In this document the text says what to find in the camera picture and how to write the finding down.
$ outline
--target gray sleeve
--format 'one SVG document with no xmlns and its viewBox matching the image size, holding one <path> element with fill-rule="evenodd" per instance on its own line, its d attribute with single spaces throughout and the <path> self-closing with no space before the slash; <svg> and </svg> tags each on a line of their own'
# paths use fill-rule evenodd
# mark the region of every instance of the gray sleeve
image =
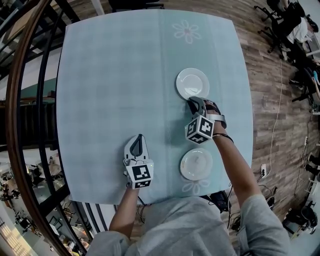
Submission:
<svg viewBox="0 0 320 256">
<path fill-rule="evenodd" d="M 284 256 L 289 252 L 289 235 L 261 194 L 243 203 L 241 232 L 245 232 L 248 249 L 255 256 Z"/>
<path fill-rule="evenodd" d="M 129 239 L 116 231 L 104 231 L 95 235 L 87 256 L 123 256 L 129 247 Z"/>
</svg>

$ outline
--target white cable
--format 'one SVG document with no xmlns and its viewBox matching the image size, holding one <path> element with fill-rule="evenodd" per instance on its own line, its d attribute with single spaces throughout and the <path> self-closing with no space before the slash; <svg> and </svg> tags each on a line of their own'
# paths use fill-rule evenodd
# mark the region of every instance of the white cable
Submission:
<svg viewBox="0 0 320 256">
<path fill-rule="evenodd" d="M 272 134 L 271 134 L 270 160 L 269 160 L 269 163 L 270 163 L 270 171 L 268 172 L 268 174 L 267 174 L 265 177 L 267 177 L 267 176 L 271 173 L 271 170 L 272 170 L 272 165 L 271 165 L 272 142 L 273 142 L 273 140 L 274 140 L 274 132 L 275 132 L 276 124 L 277 124 L 277 121 L 278 121 L 279 111 L 280 111 L 280 105 L 281 105 L 281 96 L 282 96 L 282 60 L 281 60 L 281 59 L 280 59 L 280 71 L 281 71 L 281 89 L 280 89 L 280 99 L 279 99 L 278 111 L 276 112 L 276 119 L 275 119 L 275 122 L 274 122 Z"/>
</svg>

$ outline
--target gray shirt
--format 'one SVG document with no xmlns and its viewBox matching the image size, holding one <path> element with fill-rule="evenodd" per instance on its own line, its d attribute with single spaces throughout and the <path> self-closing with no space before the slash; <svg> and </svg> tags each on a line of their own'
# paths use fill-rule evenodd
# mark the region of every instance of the gray shirt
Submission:
<svg viewBox="0 0 320 256">
<path fill-rule="evenodd" d="M 238 241 L 241 255 L 284 256 L 289 236 L 262 195 L 249 197 L 241 207 Z M 226 225 L 215 206 L 200 197 L 174 198 L 148 209 L 145 232 L 131 244 L 115 231 L 97 234 L 87 256 L 236 256 Z"/>
</svg>

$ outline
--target white saucer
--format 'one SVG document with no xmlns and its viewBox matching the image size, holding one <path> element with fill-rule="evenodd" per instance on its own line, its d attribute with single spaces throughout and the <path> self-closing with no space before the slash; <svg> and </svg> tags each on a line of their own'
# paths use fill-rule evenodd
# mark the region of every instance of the white saucer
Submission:
<svg viewBox="0 0 320 256">
<path fill-rule="evenodd" d="M 180 171 L 186 179 L 198 181 L 209 176 L 212 164 L 212 156 L 209 151 L 204 148 L 195 148 L 183 156 Z"/>
<path fill-rule="evenodd" d="M 196 68 L 182 70 L 175 81 L 176 89 L 186 100 L 191 96 L 206 98 L 209 93 L 209 80 L 207 76 Z"/>
</svg>

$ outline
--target desk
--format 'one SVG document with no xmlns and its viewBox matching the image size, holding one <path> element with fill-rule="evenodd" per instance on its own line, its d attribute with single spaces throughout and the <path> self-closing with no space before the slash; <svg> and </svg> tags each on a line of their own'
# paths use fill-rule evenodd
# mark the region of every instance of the desk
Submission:
<svg viewBox="0 0 320 256">
<path fill-rule="evenodd" d="M 185 139 L 191 121 L 176 92 L 178 73 L 203 71 L 208 98 L 225 115 L 227 132 L 252 162 L 253 118 L 247 69 L 230 20 L 177 10 L 117 12 L 66 29 L 57 77 L 56 118 L 60 161 L 73 200 L 118 204 L 126 188 L 124 146 L 145 136 L 154 161 L 145 203 L 202 196 L 229 188 L 216 145 L 206 180 L 180 175 L 183 155 L 197 146 Z"/>
</svg>

